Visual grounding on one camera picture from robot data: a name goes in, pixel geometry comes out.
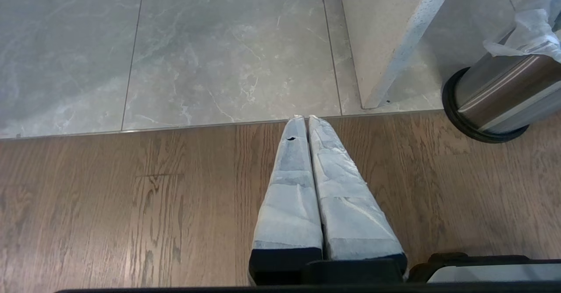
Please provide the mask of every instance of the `white plastic bag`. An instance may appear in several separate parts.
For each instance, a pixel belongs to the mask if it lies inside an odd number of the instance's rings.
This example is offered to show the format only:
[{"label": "white plastic bag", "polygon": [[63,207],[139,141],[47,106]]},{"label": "white plastic bag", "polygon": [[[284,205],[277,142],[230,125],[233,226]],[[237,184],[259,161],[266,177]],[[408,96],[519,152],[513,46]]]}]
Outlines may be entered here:
[{"label": "white plastic bag", "polygon": [[561,0],[531,0],[515,14],[515,29],[504,44],[506,35],[483,41],[483,47],[493,56],[547,55],[561,63],[561,45],[553,33]]}]

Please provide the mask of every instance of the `wood grain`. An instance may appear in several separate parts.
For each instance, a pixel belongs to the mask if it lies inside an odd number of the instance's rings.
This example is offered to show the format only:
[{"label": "wood grain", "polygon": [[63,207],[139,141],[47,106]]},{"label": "wood grain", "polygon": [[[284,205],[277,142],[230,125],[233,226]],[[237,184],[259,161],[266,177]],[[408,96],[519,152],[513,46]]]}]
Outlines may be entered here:
[{"label": "wood grain", "polygon": [[[561,257],[561,114],[501,145],[442,112],[329,119],[401,240]],[[284,123],[0,141],[0,292],[247,285]]]}]

